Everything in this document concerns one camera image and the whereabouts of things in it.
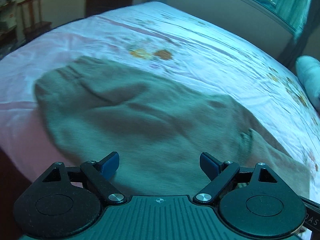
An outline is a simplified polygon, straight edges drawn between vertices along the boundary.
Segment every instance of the green towel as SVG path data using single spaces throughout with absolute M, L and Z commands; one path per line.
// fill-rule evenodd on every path
M 52 142 L 75 164 L 119 153 L 110 182 L 127 196 L 192 197 L 210 182 L 199 166 L 209 152 L 243 167 L 265 162 L 309 197 L 308 169 L 231 96 L 90 57 L 46 73 L 35 94 Z

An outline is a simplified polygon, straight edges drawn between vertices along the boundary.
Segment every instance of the bed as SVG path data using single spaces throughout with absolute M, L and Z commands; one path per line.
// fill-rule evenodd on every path
M 310 169 L 320 202 L 320 118 L 297 77 L 248 41 L 160 2 L 108 11 L 56 28 L 0 61 L 0 147 L 34 181 L 66 159 L 49 141 L 35 80 L 80 56 L 108 58 L 249 109 L 291 157 Z

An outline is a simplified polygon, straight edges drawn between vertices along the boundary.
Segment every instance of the metal screw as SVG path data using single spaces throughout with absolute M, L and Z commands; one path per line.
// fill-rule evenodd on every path
M 196 199 L 202 202 L 206 202 L 211 199 L 211 196 L 207 193 L 201 193 L 196 196 Z
M 119 202 L 124 199 L 124 196 L 119 193 L 114 193 L 114 194 L 109 195 L 108 199 L 110 199 L 111 201 L 114 201 L 114 202 Z

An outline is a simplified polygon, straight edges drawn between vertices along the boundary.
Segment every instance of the shelf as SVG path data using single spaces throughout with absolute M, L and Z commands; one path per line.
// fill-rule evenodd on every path
M 14 5 L 16 2 L 13 1 L 13 2 L 8 2 L 6 5 L 3 5 L 3 6 L 0 6 L 0 12 L 9 8 L 10 6 Z
M 6 32 L 0 34 L 0 41 L 3 41 L 7 36 L 9 36 L 13 31 L 15 31 L 16 28 L 17 26 L 15 25 L 8 29 Z

